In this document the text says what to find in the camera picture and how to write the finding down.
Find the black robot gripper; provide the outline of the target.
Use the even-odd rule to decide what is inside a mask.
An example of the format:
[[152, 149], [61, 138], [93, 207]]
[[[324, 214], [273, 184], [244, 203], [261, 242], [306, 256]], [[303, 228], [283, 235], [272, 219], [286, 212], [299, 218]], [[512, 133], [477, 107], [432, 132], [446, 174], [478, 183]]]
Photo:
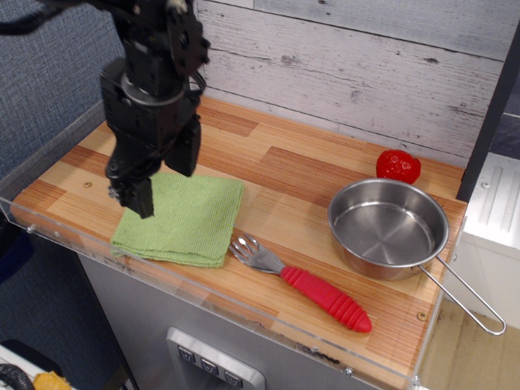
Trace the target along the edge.
[[183, 84], [163, 97], [149, 97], [130, 84], [125, 70], [125, 60], [117, 58], [101, 74], [106, 124], [116, 139], [106, 176], [109, 196], [146, 219], [154, 215], [149, 177], [162, 164], [183, 176], [195, 171], [202, 142], [200, 98]]

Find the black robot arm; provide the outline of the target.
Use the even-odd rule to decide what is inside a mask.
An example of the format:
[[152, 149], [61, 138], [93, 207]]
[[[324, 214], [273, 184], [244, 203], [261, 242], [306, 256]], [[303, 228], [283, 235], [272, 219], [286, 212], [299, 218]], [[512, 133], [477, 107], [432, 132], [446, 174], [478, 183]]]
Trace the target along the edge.
[[197, 165], [202, 130], [199, 72], [210, 42], [191, 1], [92, 1], [111, 14], [124, 56], [104, 67], [106, 123], [116, 144], [106, 165], [109, 195], [146, 219], [151, 177], [166, 164], [183, 176]]

